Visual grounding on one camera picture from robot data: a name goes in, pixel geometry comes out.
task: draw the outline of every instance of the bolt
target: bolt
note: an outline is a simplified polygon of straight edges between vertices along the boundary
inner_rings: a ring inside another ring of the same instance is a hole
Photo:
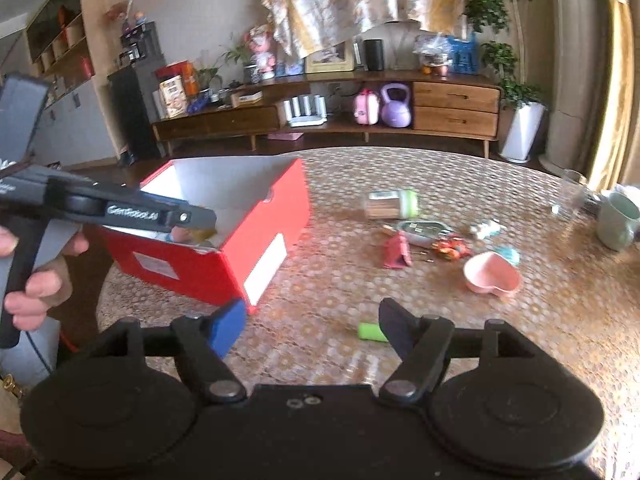
[[[235,381],[216,381],[209,385],[209,391],[220,399],[231,399],[240,393],[242,386]]]
[[[305,407],[305,403],[300,399],[289,399],[287,400],[287,407],[299,410],[300,408]]]
[[[315,406],[316,404],[320,404],[321,402],[322,399],[316,396],[307,397],[305,399],[305,404],[308,404],[309,406]]]
[[[418,388],[416,388],[415,384],[404,379],[391,381],[385,384],[385,390],[391,395],[405,399],[407,397],[411,397],[417,389]]]

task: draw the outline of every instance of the pink toy suitcase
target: pink toy suitcase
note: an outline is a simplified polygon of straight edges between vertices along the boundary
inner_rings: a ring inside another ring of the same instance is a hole
[[[353,115],[358,124],[376,124],[380,118],[380,98],[375,92],[364,89],[353,102]]]

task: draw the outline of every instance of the lace tablecloth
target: lace tablecloth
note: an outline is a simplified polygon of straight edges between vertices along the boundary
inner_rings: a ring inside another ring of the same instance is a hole
[[[587,383],[607,420],[591,466],[608,479],[640,476],[640,251],[613,253],[594,236],[593,219],[564,224],[548,212],[560,180],[502,162],[402,148],[329,148],[299,152],[305,161],[312,219],[260,301],[226,363],[256,383],[356,383],[380,386],[398,366],[389,345],[360,341],[359,322],[376,322],[390,296],[414,314],[439,314],[481,328],[500,317]],[[464,285],[462,262],[417,261],[382,268],[384,222],[365,221],[361,196],[413,188],[422,216],[464,230],[498,219],[503,232],[484,246],[521,254],[524,288],[504,301]],[[135,316],[168,324],[211,307],[148,285],[113,267],[98,323]],[[152,364],[175,375],[172,362]],[[473,363],[458,364],[452,373]]]

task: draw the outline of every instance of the human hand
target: human hand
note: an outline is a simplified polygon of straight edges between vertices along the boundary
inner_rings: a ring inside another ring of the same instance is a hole
[[[0,258],[9,256],[18,245],[18,238],[0,226]],[[58,306],[71,296],[71,280],[62,254],[78,256],[89,248],[82,233],[69,240],[61,254],[40,267],[27,280],[25,291],[11,292],[4,298],[4,308],[14,315],[19,330],[36,330],[47,317],[47,310]]]

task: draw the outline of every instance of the black handle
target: black handle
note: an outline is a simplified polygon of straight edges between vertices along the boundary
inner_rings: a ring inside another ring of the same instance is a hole
[[[33,272],[33,266],[48,224],[48,219],[0,211],[0,225],[9,229],[19,240],[2,296],[0,348],[13,348],[20,341],[20,331],[14,326],[14,316],[4,309],[4,298],[10,292],[24,290],[27,280]]]

